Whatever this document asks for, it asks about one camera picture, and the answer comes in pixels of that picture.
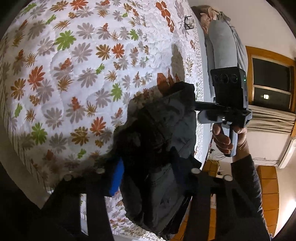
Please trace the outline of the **person's right hand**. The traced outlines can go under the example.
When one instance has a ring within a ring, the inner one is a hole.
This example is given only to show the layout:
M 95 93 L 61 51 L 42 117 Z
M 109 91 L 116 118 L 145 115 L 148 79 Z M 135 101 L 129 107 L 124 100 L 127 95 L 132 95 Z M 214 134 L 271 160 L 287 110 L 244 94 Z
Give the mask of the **person's right hand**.
M 238 134 L 236 156 L 234 157 L 240 160 L 241 158 L 244 158 L 245 156 L 249 155 L 249 149 L 246 140 L 247 128 L 240 128 L 235 126 L 234 131 Z M 234 145 L 231 144 L 230 138 L 224 135 L 224 133 L 222 132 L 221 125 L 215 123 L 212 128 L 212 133 L 217 148 L 223 154 L 230 154 L 230 151 L 234 149 Z

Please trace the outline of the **dark sleeved right forearm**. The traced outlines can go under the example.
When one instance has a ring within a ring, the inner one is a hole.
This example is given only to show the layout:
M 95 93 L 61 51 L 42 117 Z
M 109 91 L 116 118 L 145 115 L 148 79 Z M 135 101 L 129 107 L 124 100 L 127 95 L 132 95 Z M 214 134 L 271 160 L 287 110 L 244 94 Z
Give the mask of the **dark sleeved right forearm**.
M 233 201 L 240 229 L 250 240 L 271 240 L 262 209 L 260 180 L 251 155 L 233 162 L 231 171 L 238 184 Z

